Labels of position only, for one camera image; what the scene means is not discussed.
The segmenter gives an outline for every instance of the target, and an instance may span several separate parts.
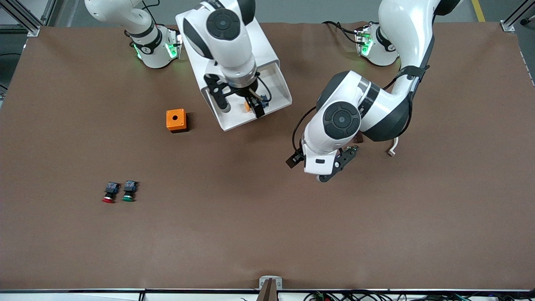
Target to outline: black cable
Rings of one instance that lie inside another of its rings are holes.
[[[262,83],[262,85],[264,85],[264,87],[266,87],[267,93],[269,94],[269,99],[266,100],[265,102],[270,102],[271,101],[271,91],[269,90],[268,86],[264,83],[264,81],[260,78],[260,76],[258,77],[258,80]]]
[[[389,295],[386,295],[386,294],[384,294],[382,292],[375,292],[375,294],[377,296],[379,296],[379,298],[381,298],[381,300],[383,300],[383,298],[384,298],[384,300],[394,301],[394,300],[392,300],[392,298]]]
[[[336,26],[338,29],[344,31],[344,32],[347,32],[347,33],[355,33],[354,31],[350,31],[349,29],[345,29],[342,27],[342,25],[340,24],[340,22],[336,22],[334,23],[333,21],[325,21],[323,22],[322,24],[332,24],[334,26]]]
[[[341,301],[337,296],[335,296],[334,294],[329,294],[327,293],[326,294],[328,297],[331,297],[333,299],[333,301]]]
[[[294,132],[292,133],[292,146],[294,147],[294,150],[296,153],[299,153],[297,151],[297,147],[295,146],[295,132],[297,132],[297,129],[299,128],[299,126],[301,125],[301,123],[303,122],[303,120],[312,112],[316,109],[316,106],[313,106],[312,108],[310,108],[310,110],[308,110],[308,112],[306,112],[303,117],[301,117],[301,119],[299,120],[299,122],[297,123],[297,125],[295,126],[295,129],[294,129]]]
[[[142,0],[141,3],[143,3],[143,5],[144,5],[143,9],[147,9],[147,12],[149,12],[150,17],[152,18],[152,22],[156,23],[156,20],[154,19],[154,16],[153,16],[152,13],[150,12],[150,9],[149,9],[149,7],[146,5],[145,1]]]
[[[393,84],[396,82],[396,79],[397,79],[397,78],[394,78],[388,85],[386,85],[386,86],[383,88],[383,90],[386,90],[386,89],[390,88],[390,86],[393,85]]]
[[[338,23],[334,23],[333,21],[325,21],[325,22],[323,22],[322,24],[332,24],[332,25],[336,26],[336,28],[338,28],[339,30],[341,30],[342,33],[346,36],[346,38],[347,38],[349,41],[351,41],[351,42],[353,42],[353,43],[355,43],[355,44],[364,45],[363,42],[355,41],[355,40],[353,40],[349,35],[347,35],[348,33],[350,33],[350,34],[355,34],[355,31],[356,31],[356,30],[360,30],[360,29],[362,29],[363,26],[356,28],[355,31],[350,31],[349,29],[343,28],[342,25],[340,25],[340,22],[338,22]]]
[[[370,298],[373,299],[373,301],[378,301],[377,298],[374,297],[372,294],[370,294],[371,292],[369,292],[369,291],[357,291],[357,292],[351,292],[351,293],[352,294],[362,294],[362,295],[364,295],[362,298],[370,297]]]
[[[148,9],[149,7],[155,7],[155,6],[158,6],[158,5],[160,5],[160,0],[158,0],[158,3],[156,3],[156,4],[145,5],[145,8]]]
[[[308,295],[305,296],[305,298],[303,299],[303,301],[307,301],[308,297],[313,296],[313,295],[314,295],[314,293],[311,292],[310,294],[308,294]]]
[[[9,54],[0,54],[0,56],[4,56],[4,55],[20,55],[20,54],[15,53],[15,52],[13,52],[13,53],[9,53]]]

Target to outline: metal clamp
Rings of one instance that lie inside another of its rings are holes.
[[[282,277],[262,276],[258,280],[260,293],[256,301],[277,301],[277,291],[282,289]]]
[[[343,168],[347,165],[347,163],[349,163],[356,157],[357,150],[358,146],[348,147],[345,151],[341,152],[336,159],[334,159],[333,172],[330,175],[317,176],[316,179],[322,183],[329,181],[339,171],[342,171]]]
[[[507,19],[500,20],[503,31],[515,32],[515,27],[513,26],[515,22],[535,4],[535,1],[529,2],[530,0],[525,0]]]
[[[40,26],[43,23],[19,0],[0,0],[0,6],[22,27],[28,30],[28,36],[36,37],[39,35]]]

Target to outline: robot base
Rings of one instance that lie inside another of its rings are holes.
[[[187,12],[176,16],[176,21],[181,32],[183,31],[182,20],[186,14]],[[275,54],[256,18],[246,26],[246,29],[253,47],[256,65],[258,66],[257,71],[260,72],[260,78],[267,85],[272,95],[269,106],[264,108],[265,114],[268,115],[292,104],[292,96],[290,95],[286,80],[280,71],[279,58]],[[184,47],[188,53],[199,90],[223,131],[228,131],[255,120],[255,114],[252,111],[247,111],[245,98],[238,95],[226,97],[228,104],[231,106],[229,112],[225,113],[219,109],[204,81],[205,74],[219,74],[219,67],[214,64],[213,60],[200,56],[192,48],[192,45],[187,39],[184,39]],[[260,83],[256,93],[259,95],[268,95],[268,90]]]
[[[370,61],[370,63],[377,66],[388,66],[395,62],[398,58],[397,51],[386,51],[385,47],[381,45],[377,39],[377,28],[378,24],[371,24],[371,26],[365,28],[363,32],[370,34],[369,38],[364,38],[363,41],[366,45],[358,45],[357,51],[358,54],[365,57]]]

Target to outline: metal frame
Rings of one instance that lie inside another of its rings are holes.
[[[495,290],[475,290],[475,289],[281,289],[277,293],[311,293],[315,291],[337,292],[358,292],[372,291],[384,294],[410,294],[410,295],[438,295],[447,292],[462,292],[467,295],[476,292],[493,292],[495,294],[510,295],[514,293],[527,293],[532,290],[522,289],[495,289]],[[96,293],[146,293],[146,294],[257,294],[258,289],[22,289],[22,290],[0,290],[1,294],[96,294]]]
[[[503,31],[515,32],[515,22],[518,21],[534,4],[535,0],[531,0],[531,3],[530,0],[525,0],[507,19],[501,20],[500,24]]]
[[[0,0],[0,6],[28,31],[28,36],[39,35],[39,28],[44,24],[19,0]]]

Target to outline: brown table surface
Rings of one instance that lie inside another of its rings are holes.
[[[285,165],[296,122],[335,73],[385,85],[399,65],[326,25],[262,27],[293,104],[229,132],[185,54],[151,70],[121,28],[30,38],[0,112],[0,288],[533,288],[535,89],[516,36],[436,24],[398,154],[366,140],[322,184]],[[165,128],[175,108],[190,132]],[[137,202],[101,202],[126,180]]]

